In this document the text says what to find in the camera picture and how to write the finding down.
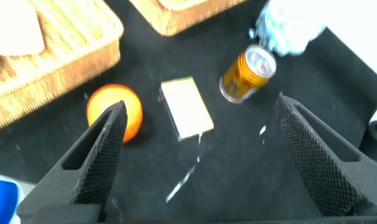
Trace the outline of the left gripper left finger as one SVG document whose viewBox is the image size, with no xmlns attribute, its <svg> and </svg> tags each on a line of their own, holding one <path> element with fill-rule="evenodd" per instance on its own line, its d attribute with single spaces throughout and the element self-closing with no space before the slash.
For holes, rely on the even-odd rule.
<svg viewBox="0 0 377 224">
<path fill-rule="evenodd" d="M 127 126 L 123 101 L 108 107 L 18 205 L 23 223 L 96 223 L 105 217 Z"/>
</svg>

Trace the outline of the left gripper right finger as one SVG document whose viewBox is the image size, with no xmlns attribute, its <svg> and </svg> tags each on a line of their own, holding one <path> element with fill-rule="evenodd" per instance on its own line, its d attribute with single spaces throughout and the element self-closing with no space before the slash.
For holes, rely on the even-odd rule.
<svg viewBox="0 0 377 224">
<path fill-rule="evenodd" d="M 274 109 L 302 180 L 321 213 L 377 215 L 377 162 L 297 100 L 280 93 Z"/>
</svg>

